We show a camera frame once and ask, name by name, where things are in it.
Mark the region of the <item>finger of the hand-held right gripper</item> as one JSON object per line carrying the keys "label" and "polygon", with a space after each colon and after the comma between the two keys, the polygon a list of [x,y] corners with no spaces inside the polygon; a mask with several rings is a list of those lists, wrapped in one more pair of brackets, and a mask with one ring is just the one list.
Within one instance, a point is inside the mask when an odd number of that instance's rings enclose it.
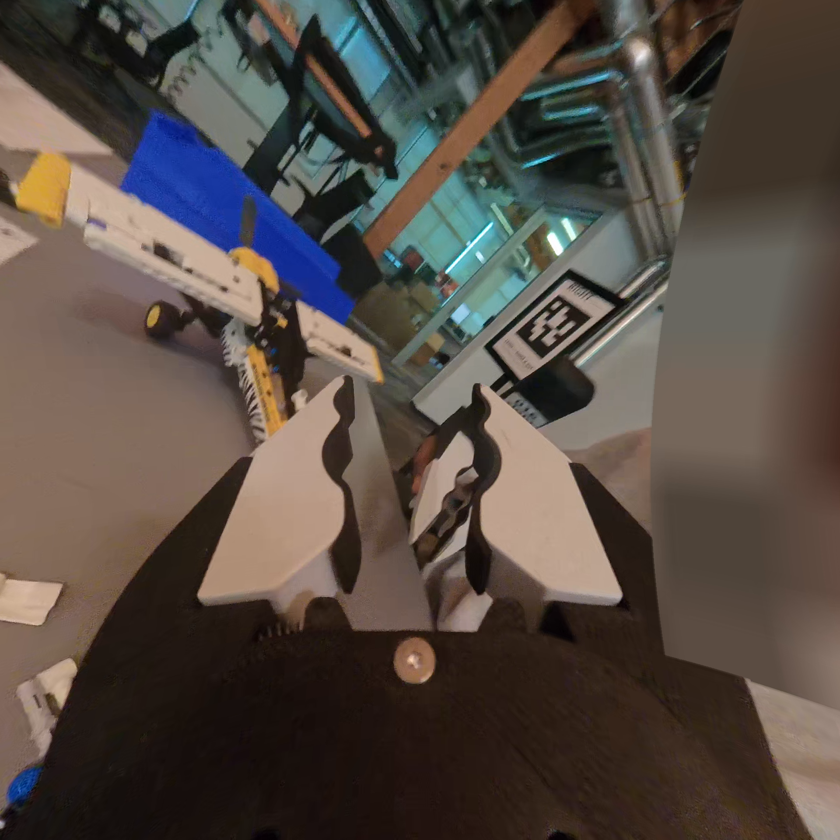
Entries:
{"label": "finger of the hand-held right gripper", "polygon": [[426,569],[436,559],[448,556],[455,537],[467,524],[470,504],[443,507],[437,512],[431,508],[418,512],[418,568]]}
{"label": "finger of the hand-held right gripper", "polygon": [[409,529],[413,545],[441,540],[469,507],[476,483],[473,448],[446,448],[426,468]]}

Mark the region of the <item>blue plastic bin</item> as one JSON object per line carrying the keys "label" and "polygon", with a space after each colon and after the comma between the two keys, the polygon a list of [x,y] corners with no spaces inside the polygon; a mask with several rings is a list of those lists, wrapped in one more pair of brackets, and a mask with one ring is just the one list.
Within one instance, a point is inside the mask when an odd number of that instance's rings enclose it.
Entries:
{"label": "blue plastic bin", "polygon": [[190,124],[153,110],[121,189],[224,251],[239,245],[245,198],[255,201],[253,249],[309,306],[345,324],[354,307],[340,264]]}

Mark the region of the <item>black framed marker sign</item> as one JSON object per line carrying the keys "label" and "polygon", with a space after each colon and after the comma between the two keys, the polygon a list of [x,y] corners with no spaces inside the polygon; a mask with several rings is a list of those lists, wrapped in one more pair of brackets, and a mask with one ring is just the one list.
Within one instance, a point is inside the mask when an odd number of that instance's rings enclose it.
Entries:
{"label": "black framed marker sign", "polygon": [[626,301],[573,269],[566,270],[488,342],[486,351],[513,382],[520,382],[621,311]]}

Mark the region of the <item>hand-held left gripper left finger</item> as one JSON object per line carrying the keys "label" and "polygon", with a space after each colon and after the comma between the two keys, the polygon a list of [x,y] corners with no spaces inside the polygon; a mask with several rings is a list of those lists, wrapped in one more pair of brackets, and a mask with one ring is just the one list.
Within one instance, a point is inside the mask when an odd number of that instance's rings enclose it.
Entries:
{"label": "hand-held left gripper left finger", "polygon": [[266,601],[302,617],[316,597],[351,594],[360,527],[345,477],[354,380],[342,375],[253,454],[197,591],[204,606]]}

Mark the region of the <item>silver metal pipes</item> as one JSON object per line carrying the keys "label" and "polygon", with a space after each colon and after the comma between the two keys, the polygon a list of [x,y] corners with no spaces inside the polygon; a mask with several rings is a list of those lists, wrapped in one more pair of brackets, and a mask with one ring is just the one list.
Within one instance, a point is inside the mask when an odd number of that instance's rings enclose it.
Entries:
{"label": "silver metal pipes", "polygon": [[617,66],[632,103],[632,124],[656,204],[665,253],[676,250],[686,200],[683,160],[665,93],[663,63],[642,1],[601,1],[605,32],[617,44]]}

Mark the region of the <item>white lego panel piece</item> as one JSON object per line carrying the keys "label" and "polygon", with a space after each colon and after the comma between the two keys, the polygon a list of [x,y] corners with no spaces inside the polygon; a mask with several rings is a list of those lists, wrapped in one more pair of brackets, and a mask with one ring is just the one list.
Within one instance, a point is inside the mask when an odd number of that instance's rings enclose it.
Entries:
{"label": "white lego panel piece", "polygon": [[1,622],[44,625],[63,589],[62,583],[21,581],[1,574]]}

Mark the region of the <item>pile of loose lego pieces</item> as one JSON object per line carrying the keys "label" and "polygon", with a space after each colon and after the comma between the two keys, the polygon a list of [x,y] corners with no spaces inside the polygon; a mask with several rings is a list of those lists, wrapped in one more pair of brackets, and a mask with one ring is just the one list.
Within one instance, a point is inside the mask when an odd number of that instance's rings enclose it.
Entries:
{"label": "pile of loose lego pieces", "polygon": [[73,658],[64,658],[16,688],[29,726],[30,739],[35,746],[36,761],[19,771],[9,782],[5,791],[2,825],[23,808],[39,780],[56,724],[77,672],[77,662]]}

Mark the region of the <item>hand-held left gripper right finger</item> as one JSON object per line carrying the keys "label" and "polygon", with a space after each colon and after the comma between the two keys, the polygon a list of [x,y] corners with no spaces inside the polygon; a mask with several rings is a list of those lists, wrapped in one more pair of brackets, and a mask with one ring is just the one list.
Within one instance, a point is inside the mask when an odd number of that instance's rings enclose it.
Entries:
{"label": "hand-held left gripper right finger", "polygon": [[623,591],[571,461],[488,386],[472,396],[477,479],[465,572],[473,591],[518,602],[530,628],[553,602],[617,606]]}

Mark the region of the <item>person's right hand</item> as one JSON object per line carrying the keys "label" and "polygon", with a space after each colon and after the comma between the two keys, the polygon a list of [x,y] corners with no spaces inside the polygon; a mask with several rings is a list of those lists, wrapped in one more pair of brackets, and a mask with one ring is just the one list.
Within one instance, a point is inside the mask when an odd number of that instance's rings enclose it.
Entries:
{"label": "person's right hand", "polygon": [[433,461],[437,453],[438,436],[430,434],[417,447],[412,459],[412,485],[411,493],[415,496],[422,485],[423,477],[427,467]]}

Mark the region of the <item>wooden ceiling beam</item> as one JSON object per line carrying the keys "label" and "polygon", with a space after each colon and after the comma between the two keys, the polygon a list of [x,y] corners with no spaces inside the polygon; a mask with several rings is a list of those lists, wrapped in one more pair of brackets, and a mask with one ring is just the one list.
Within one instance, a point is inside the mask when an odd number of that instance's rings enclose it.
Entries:
{"label": "wooden ceiling beam", "polygon": [[373,259],[383,256],[394,239],[594,12],[593,1],[562,1],[542,17],[365,231],[364,246]]}

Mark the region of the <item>white yellow lego plane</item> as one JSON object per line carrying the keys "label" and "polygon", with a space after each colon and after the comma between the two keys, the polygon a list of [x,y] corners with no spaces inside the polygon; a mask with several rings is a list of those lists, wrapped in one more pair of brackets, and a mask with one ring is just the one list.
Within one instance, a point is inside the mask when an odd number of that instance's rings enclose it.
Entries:
{"label": "white yellow lego plane", "polygon": [[251,196],[243,204],[240,245],[230,251],[62,154],[37,154],[18,181],[3,171],[2,203],[47,226],[72,224],[90,249],[174,288],[186,307],[153,302],[144,316],[146,334],[165,341],[200,322],[220,342],[224,364],[237,375],[258,444],[306,405],[301,381],[309,358],[384,382],[376,348],[304,302],[268,258],[253,250]]}

